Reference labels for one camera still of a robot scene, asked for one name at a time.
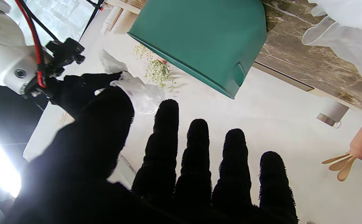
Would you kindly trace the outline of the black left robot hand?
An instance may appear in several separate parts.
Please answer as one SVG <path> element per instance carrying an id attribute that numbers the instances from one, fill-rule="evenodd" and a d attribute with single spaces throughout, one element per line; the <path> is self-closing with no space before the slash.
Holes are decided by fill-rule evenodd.
<path id="1" fill-rule="evenodd" d="M 5 224 L 297 224 L 286 168 L 274 151 L 259 163 L 259 206 L 251 201 L 248 148 L 241 129 L 228 131 L 212 187 L 209 128 L 191 122 L 181 163 L 179 106 L 162 101 L 131 190 L 108 178 L 117 166 L 134 118 L 132 103 L 118 87 L 93 98 L 73 123 L 33 159 Z"/>

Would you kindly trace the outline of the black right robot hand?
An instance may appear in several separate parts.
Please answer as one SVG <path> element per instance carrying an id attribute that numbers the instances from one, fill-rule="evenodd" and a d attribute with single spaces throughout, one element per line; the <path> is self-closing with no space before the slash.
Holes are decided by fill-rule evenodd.
<path id="1" fill-rule="evenodd" d="M 119 80 L 121 74 L 122 72 L 67 75 L 62 81 L 51 77 L 46 79 L 43 92 L 53 105 L 60 106 L 73 119 L 77 119 L 95 98 L 95 91 L 109 87 L 112 81 Z"/>

